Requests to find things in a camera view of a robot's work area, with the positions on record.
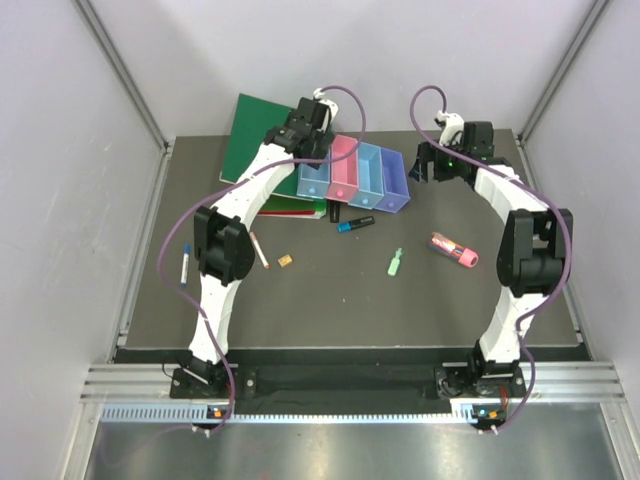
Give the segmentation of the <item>light blue drawer box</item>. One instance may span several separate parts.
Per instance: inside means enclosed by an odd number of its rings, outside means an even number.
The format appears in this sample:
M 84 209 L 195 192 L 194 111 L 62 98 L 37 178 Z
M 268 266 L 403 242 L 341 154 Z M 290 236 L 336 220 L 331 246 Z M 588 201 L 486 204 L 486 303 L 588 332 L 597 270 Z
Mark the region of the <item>light blue drawer box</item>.
M 296 195 L 310 199 L 324 199 L 330 185 L 330 154 L 320 164 L 301 163 L 298 168 Z
M 381 148 L 361 143 L 354 158 L 348 160 L 348 179 L 358 189 L 350 206 L 371 210 L 384 196 Z

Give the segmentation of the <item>green ring binder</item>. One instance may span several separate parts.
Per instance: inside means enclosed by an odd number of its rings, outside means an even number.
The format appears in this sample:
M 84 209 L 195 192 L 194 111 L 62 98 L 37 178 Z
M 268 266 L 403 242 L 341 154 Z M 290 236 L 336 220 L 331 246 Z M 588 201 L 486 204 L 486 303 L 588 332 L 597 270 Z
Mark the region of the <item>green ring binder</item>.
M 282 126 L 291 107 L 240 93 L 219 179 L 236 183 L 254 160 L 267 132 Z

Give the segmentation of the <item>pink drawer box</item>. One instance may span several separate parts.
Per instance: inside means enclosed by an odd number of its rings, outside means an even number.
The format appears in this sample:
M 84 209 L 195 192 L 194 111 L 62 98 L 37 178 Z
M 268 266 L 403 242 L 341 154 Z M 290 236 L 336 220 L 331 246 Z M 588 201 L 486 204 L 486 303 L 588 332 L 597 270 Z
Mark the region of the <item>pink drawer box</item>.
M 329 151 L 329 158 L 332 162 L 330 164 L 330 183 L 326 193 L 327 199 L 348 203 L 357 193 L 359 188 L 357 152 L 343 160 L 334 161 L 335 158 L 351 151 L 356 145 L 357 141 L 354 138 L 343 135 L 335 137 Z

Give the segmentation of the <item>black marker purple cap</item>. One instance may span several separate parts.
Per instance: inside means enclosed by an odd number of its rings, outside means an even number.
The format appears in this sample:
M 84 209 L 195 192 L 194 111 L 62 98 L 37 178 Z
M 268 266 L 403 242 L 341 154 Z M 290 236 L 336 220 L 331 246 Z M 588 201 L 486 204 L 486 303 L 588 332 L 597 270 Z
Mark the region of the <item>black marker purple cap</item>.
M 341 203 L 333 200 L 327 202 L 329 220 L 331 223 L 340 222 Z

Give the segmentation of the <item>red and green folder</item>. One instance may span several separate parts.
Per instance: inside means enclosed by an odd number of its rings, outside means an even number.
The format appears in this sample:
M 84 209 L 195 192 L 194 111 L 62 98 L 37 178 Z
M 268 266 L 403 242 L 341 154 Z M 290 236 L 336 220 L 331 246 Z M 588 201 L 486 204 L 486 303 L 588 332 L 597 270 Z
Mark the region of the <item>red and green folder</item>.
M 259 211 L 260 216 L 319 219 L 327 212 L 325 200 L 271 196 Z

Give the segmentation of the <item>black highlighter blue cap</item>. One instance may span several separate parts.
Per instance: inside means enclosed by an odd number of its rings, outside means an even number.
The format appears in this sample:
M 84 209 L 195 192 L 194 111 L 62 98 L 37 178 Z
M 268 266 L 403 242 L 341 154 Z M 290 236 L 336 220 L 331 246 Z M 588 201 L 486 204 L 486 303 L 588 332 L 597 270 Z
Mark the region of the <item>black highlighter blue cap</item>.
M 362 217 L 359 219 L 350 220 L 347 222 L 339 223 L 336 228 L 339 233 L 346 233 L 353 230 L 361 229 L 375 224 L 375 219 L 372 216 Z

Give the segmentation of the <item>purple drawer box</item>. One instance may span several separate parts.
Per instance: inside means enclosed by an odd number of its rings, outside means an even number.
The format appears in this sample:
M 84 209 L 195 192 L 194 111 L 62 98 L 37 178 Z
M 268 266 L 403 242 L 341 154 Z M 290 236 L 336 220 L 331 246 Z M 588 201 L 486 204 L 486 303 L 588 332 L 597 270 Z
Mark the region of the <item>purple drawer box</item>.
M 395 150 L 381 149 L 384 196 L 376 209 L 398 213 L 410 200 L 403 155 Z

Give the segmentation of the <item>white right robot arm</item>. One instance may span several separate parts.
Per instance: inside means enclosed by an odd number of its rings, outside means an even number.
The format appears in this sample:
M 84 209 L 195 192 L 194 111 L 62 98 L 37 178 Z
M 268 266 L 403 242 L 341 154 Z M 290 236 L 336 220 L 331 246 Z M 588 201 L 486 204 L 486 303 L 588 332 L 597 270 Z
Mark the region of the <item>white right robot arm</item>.
M 436 181 L 464 180 L 504 225 L 496 260 L 500 297 L 466 372 L 469 388 L 487 396 L 515 374 L 520 341 L 561 283 L 567 259 L 563 231 L 572 229 L 573 217 L 567 209 L 555 215 L 508 161 L 494 155 L 491 123 L 466 123 L 458 114 L 440 111 L 436 124 L 441 128 L 438 144 L 425 141 L 418 146 L 409 177 L 425 182 L 432 165 Z

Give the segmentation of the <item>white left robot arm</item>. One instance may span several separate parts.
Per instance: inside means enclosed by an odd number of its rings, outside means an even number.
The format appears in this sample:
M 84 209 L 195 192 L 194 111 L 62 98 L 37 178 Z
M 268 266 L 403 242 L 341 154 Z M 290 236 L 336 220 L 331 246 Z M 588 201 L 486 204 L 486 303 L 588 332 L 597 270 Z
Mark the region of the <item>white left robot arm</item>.
M 189 349 L 205 362 L 196 367 L 191 380 L 205 396 L 216 396 L 226 387 L 227 374 L 215 364 L 228 351 L 234 299 L 254 265 L 251 224 L 274 190 L 294 171 L 297 159 L 326 157 L 337 113 L 338 105 L 331 100 L 301 98 L 283 124 L 267 131 L 237 188 L 195 213 L 194 253 L 201 295 Z

